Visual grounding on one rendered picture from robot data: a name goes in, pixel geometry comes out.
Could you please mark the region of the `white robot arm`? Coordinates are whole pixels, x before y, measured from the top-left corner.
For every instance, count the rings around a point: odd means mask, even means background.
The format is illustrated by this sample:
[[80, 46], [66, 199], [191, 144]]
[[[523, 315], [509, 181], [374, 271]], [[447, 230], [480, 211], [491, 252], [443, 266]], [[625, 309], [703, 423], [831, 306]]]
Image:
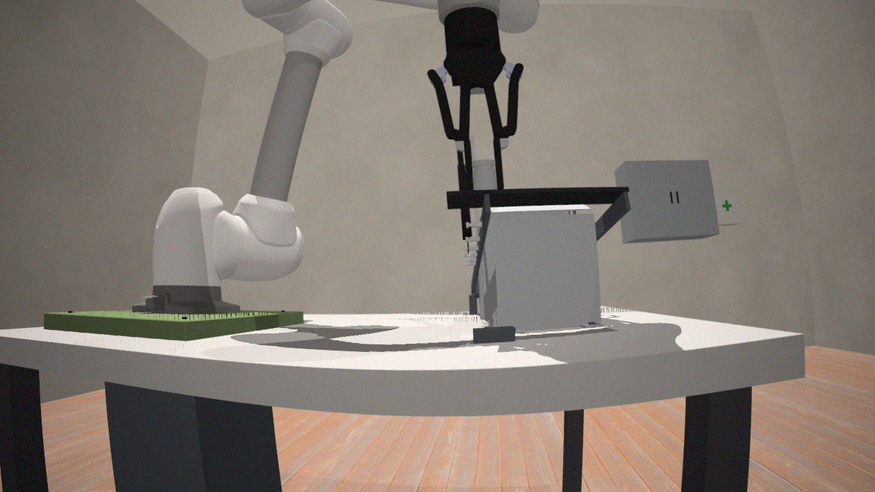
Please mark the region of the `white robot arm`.
[[[442, 25], [453, 10], [485, 8], [497, 16], [499, 30], [510, 33], [529, 30], [540, 6], [539, 0], [375, 1], [438, 10]], [[288, 190], [320, 70], [346, 53], [353, 30], [328, 0], [243, 0], [243, 8], [283, 33], [286, 57], [250, 194], [232, 215], [206, 188], [171, 194], [157, 217], [153, 292], [133, 305], [134, 312], [240, 312], [240, 306], [221, 300], [221, 280], [269, 281], [288, 276], [302, 262], [304, 240]]]

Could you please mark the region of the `grey cylinder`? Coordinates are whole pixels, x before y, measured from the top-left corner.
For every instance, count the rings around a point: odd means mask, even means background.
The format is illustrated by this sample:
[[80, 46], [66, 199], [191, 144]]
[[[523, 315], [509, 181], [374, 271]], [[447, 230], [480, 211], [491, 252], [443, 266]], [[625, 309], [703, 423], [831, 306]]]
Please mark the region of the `grey cylinder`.
[[472, 167], [474, 167], [472, 170], [473, 190], [498, 189], [494, 166], [495, 160], [491, 159], [472, 161]]

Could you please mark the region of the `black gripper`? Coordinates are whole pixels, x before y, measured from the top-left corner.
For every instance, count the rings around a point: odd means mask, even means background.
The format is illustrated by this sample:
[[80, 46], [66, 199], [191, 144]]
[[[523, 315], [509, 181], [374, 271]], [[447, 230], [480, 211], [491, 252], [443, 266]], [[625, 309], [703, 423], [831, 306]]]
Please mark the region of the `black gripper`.
[[[494, 134], [497, 187], [503, 189], [501, 150], [507, 148], [508, 137], [515, 136], [517, 130], [518, 87], [523, 65], [508, 62], [501, 53], [499, 26], [493, 10], [479, 7], [453, 10], [444, 19], [444, 30], [446, 31], [444, 65], [427, 73], [440, 104], [444, 131], [447, 138], [455, 140], [456, 149], [465, 152], [466, 182], [468, 182], [468, 191], [473, 191], [469, 140], [471, 88], [484, 88]], [[499, 105], [494, 89], [494, 82], [503, 69], [510, 80], [507, 126], [504, 127], [501, 126]], [[446, 88], [444, 88], [446, 74], [449, 74], [460, 86], [459, 130], [455, 130], [451, 120]]]

